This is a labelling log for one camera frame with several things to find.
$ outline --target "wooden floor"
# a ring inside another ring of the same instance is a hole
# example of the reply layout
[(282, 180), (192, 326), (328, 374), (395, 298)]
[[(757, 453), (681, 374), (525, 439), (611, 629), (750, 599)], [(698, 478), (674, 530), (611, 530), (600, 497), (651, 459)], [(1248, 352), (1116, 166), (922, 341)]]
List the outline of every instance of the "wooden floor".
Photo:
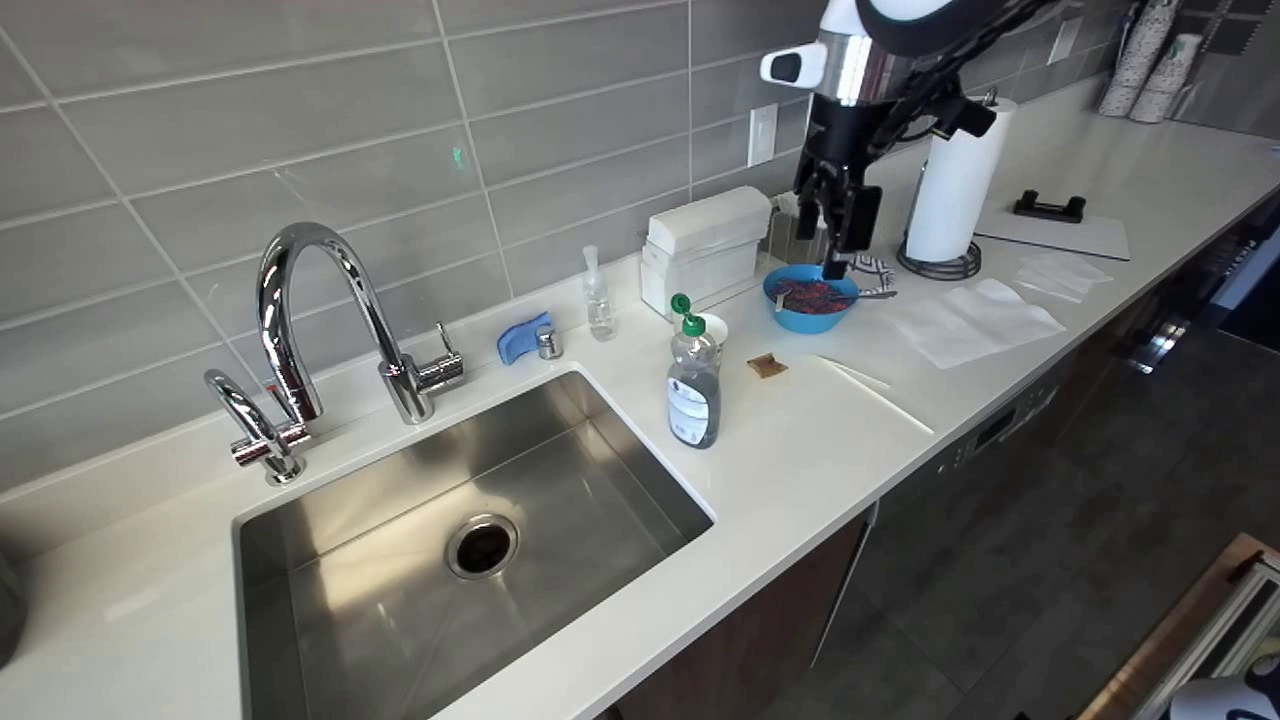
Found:
[(890, 493), (819, 668), (765, 717), (1077, 717), (1237, 530), (1280, 542), (1280, 355), (1196, 326)]

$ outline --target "blue bowl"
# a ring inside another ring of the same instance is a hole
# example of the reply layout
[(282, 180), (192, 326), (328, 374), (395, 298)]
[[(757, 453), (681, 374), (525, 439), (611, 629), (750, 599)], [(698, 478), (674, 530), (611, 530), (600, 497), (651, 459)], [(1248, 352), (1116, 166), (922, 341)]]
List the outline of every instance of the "blue bowl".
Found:
[(819, 335), (819, 332), (833, 332), (849, 307), (854, 305), (854, 285), (851, 281), (822, 281), (827, 289), (840, 292), (840, 298), (849, 298), (849, 307), (840, 313), (790, 313), (790, 307), (779, 307), (777, 305), (777, 292), (790, 281), (822, 281), (822, 263), (782, 263), (777, 271), (765, 275), (765, 298), (766, 298), (766, 313), (779, 326), (795, 332), (795, 335)]

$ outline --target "bowl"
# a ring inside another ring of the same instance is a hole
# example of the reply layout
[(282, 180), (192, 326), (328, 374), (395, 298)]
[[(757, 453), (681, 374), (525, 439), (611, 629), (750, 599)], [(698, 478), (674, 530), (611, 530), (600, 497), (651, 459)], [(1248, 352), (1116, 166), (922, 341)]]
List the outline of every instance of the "bowl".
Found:
[[(777, 297), (787, 292), (787, 285), (822, 285), (843, 298), (843, 307), (833, 307), (833, 313), (782, 307)], [(766, 313), (779, 326), (787, 326), (795, 335), (819, 335), (819, 332), (833, 332), (849, 317), (849, 307), (854, 305), (854, 285), (851, 281), (822, 281), (822, 263), (782, 263), (765, 275), (765, 298), (766, 298)]]

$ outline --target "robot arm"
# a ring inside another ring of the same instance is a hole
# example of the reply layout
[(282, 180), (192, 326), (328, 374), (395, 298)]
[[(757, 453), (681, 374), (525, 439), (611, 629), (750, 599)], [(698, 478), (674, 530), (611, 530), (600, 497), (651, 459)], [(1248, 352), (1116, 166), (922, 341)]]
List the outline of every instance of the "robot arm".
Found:
[[(879, 186), (863, 185), (894, 139), (954, 128), (985, 135), (990, 108), (960, 90), (960, 67), (1050, 0), (827, 0), (819, 35), (760, 58), (766, 84), (810, 88), (795, 172), (800, 238), (827, 225), (827, 275), (870, 244)], [(888, 88), (888, 65), (931, 56)]]

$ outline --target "wall outlet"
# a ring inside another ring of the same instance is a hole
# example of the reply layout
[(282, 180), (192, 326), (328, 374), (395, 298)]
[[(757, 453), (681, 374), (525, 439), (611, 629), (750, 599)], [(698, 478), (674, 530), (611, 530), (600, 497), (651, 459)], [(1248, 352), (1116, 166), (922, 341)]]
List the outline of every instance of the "wall outlet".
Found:
[(1058, 65), (1072, 56), (1082, 16), (1068, 16), (1056, 23), (1050, 46), (1045, 65)]
[(777, 105), (760, 105), (750, 108), (750, 119), (746, 119), (746, 166), (773, 157), (777, 157)]

